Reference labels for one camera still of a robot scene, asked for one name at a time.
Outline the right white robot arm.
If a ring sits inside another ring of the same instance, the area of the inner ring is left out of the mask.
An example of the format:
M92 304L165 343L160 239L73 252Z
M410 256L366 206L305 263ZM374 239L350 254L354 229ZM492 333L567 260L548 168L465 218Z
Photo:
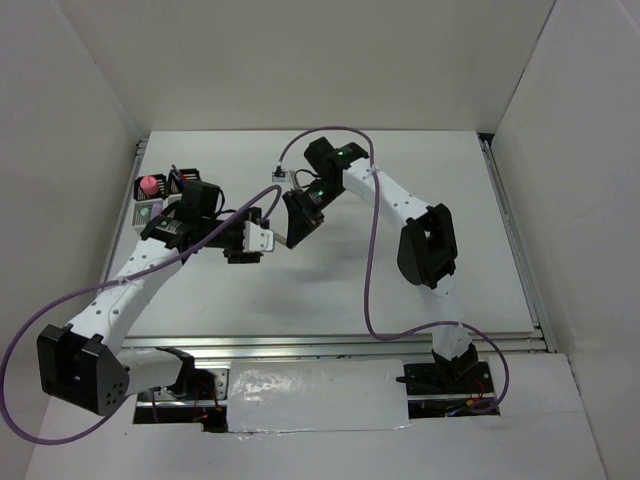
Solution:
M458 248L452 215L440 203L431 205L410 194L352 142L336 148L324 137L309 144L304 158L316 174L307 187L283 195L288 222L285 245L295 248L324 221L323 210L348 191L370 205L399 231L396 263L402 277L418 288L432 328L436 379L448 392L460 391L471 379L478 355L455 296Z

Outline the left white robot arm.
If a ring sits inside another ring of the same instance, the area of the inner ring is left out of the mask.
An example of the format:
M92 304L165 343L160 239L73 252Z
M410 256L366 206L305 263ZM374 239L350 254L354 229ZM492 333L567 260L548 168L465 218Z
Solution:
M49 325L37 338L43 391L99 416L131 396L164 389L176 399L194 394L197 382L215 378L193 356L173 347L125 353L134 323L162 286L202 248L222 250L231 264L257 263L274 248L274 233L257 207L220 219L221 190L186 182L179 200L152 218L116 277L65 326Z

